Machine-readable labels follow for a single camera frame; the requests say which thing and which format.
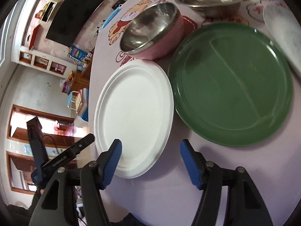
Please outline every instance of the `screw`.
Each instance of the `screw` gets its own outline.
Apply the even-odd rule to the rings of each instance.
[[[243,167],[238,167],[237,171],[240,173],[244,173],[246,171],[246,169],[244,169]]]
[[[214,162],[213,161],[207,161],[206,162],[206,166],[207,167],[213,167],[214,166]]]
[[[63,173],[66,169],[64,167],[59,167],[58,168],[58,173]]]
[[[89,162],[89,167],[96,167],[97,166],[97,162],[96,161],[90,161]]]

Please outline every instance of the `translucent white plate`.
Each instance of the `translucent white plate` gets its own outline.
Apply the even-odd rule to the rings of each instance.
[[[121,140],[115,175],[135,178],[154,165],[167,143],[173,113],[170,82],[156,63],[133,60],[110,77],[97,102],[94,135],[99,153]]]
[[[263,19],[291,66],[301,77],[301,27],[297,19],[291,11],[276,4],[265,7]]]

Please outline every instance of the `television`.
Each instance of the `television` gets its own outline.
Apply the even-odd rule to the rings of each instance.
[[[64,0],[46,38],[71,47],[82,27],[103,0]]]

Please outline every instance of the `floral wallpaper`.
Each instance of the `floral wallpaper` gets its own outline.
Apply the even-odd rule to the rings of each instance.
[[[26,33],[23,37],[23,45],[28,46],[29,42],[27,42],[27,38],[31,35],[33,29],[40,24],[39,31],[36,36],[36,40],[34,43],[34,49],[50,54],[54,57],[69,61],[74,63],[73,59],[67,56],[68,54],[68,47],[61,45],[57,42],[52,40],[46,39],[46,34],[48,29],[51,25],[51,21],[45,23],[41,20],[35,18],[35,14],[40,11],[46,3],[51,0],[38,0],[36,3],[33,13],[31,15],[31,19],[27,24]],[[111,12],[113,12],[112,5],[117,2],[118,0],[104,0],[104,2],[100,5],[100,7],[92,14],[89,20],[86,22],[85,26],[82,28],[80,33],[78,34],[77,38],[74,41],[74,45],[78,48],[82,49],[85,52],[91,51],[96,44],[96,34],[93,32],[95,28],[104,20],[106,19]]]

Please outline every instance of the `wall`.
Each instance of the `wall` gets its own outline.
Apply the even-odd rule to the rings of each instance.
[[[67,57],[69,50],[68,47],[46,39],[46,34],[51,25],[51,21],[45,23],[41,22],[39,19],[36,19],[34,17],[34,15],[38,11],[40,11],[43,8],[43,6],[49,1],[50,0],[38,0],[38,3],[36,4],[31,15],[32,19],[29,20],[29,23],[27,24],[27,28],[25,30],[26,32],[23,38],[23,45],[28,46],[27,37],[32,33],[33,29],[40,23],[41,27],[37,34],[34,48],[43,53],[47,53],[57,58],[61,58],[63,60],[74,63],[74,61],[71,58]],[[92,14],[90,19],[86,22],[85,26],[78,34],[76,40],[74,41],[75,45],[77,45],[80,49],[86,52],[91,51],[95,47],[97,37],[94,37],[93,31],[101,21],[103,21],[110,15],[110,13],[113,11],[111,7],[116,1],[117,0],[104,0],[101,6]]]
[[[0,175],[6,197],[6,203],[21,201],[31,205],[32,195],[21,194],[10,190],[5,150],[18,154],[24,153],[24,143],[6,138],[10,111],[13,104],[44,111],[56,115],[71,117],[68,109],[67,95],[61,92],[60,78],[35,69],[19,65],[5,92],[0,107]]]

